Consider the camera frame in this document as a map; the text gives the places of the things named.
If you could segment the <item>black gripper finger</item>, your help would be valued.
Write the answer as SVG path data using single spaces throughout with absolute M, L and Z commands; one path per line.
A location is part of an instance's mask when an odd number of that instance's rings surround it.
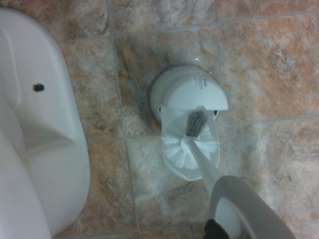
M 207 220 L 204 232 L 204 239 L 230 239 L 227 232 L 214 219 Z

